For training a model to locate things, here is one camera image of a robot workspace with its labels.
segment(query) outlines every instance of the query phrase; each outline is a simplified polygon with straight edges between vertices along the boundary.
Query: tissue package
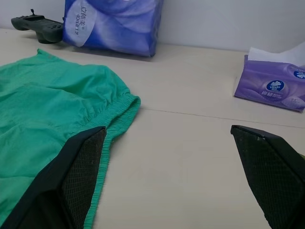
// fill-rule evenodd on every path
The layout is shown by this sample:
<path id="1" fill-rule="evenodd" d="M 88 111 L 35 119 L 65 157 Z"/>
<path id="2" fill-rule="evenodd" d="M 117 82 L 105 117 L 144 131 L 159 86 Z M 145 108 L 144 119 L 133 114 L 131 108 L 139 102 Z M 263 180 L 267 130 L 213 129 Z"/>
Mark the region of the tissue package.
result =
<path id="1" fill-rule="evenodd" d="M 248 61 L 234 95 L 302 112 L 305 108 L 305 68 L 289 63 Z"/>
<path id="2" fill-rule="evenodd" d="M 77 47 L 153 56 L 163 0 L 66 0 L 63 40 Z"/>

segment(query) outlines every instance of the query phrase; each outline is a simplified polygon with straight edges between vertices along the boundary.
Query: black mesh pad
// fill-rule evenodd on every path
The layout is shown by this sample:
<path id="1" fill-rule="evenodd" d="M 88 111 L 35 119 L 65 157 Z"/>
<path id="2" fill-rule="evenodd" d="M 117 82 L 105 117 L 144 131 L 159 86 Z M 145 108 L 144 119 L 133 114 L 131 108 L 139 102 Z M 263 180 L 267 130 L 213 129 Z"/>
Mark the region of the black mesh pad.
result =
<path id="1" fill-rule="evenodd" d="M 99 170 L 104 127 L 68 139 L 0 229 L 82 229 Z"/>
<path id="2" fill-rule="evenodd" d="M 248 184 L 271 228 L 295 228 L 295 222 L 302 217 L 305 207 L 305 185 L 298 170 L 291 168 L 293 160 L 288 163 L 285 157 L 297 153 L 291 148 L 292 150 L 285 152 L 285 157 L 282 157 L 273 147 L 272 140 L 268 141 L 271 135 L 269 133 L 265 136 L 242 128 L 233 128 L 232 134 Z M 274 135 L 274 143 L 278 147 L 281 141 L 286 144 L 282 149 L 289 149 L 282 138 Z"/>
<path id="3" fill-rule="evenodd" d="M 99 171 L 103 138 L 100 131 L 84 142 L 61 187 L 76 229 L 83 228 Z"/>

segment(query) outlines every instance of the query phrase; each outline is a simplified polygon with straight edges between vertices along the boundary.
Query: table surface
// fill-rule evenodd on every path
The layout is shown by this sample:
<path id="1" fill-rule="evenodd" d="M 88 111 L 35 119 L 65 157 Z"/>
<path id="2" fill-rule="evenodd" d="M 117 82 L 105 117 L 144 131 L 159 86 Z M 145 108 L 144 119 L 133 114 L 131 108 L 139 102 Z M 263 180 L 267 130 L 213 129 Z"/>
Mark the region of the table surface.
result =
<path id="1" fill-rule="evenodd" d="M 0 29 L 0 65 L 41 48 L 114 70 L 142 99 L 111 149 L 95 229 L 269 229 L 244 175 L 231 125 L 282 136 L 304 153 L 304 114 L 234 98 L 243 52 L 158 45 L 142 58 L 46 45 L 31 31 Z"/>

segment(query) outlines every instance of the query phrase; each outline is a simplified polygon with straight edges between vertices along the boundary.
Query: green shorts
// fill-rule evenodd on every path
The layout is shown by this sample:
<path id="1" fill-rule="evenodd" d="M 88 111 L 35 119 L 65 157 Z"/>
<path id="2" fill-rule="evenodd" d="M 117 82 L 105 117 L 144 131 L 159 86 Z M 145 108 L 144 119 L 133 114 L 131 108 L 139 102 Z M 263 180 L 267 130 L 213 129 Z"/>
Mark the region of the green shorts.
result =
<path id="1" fill-rule="evenodd" d="M 80 131 L 107 128 L 84 228 L 92 227 L 113 139 L 127 131 L 140 99 L 108 67 L 79 65 L 38 50 L 0 67 L 0 226 L 36 175 Z"/>

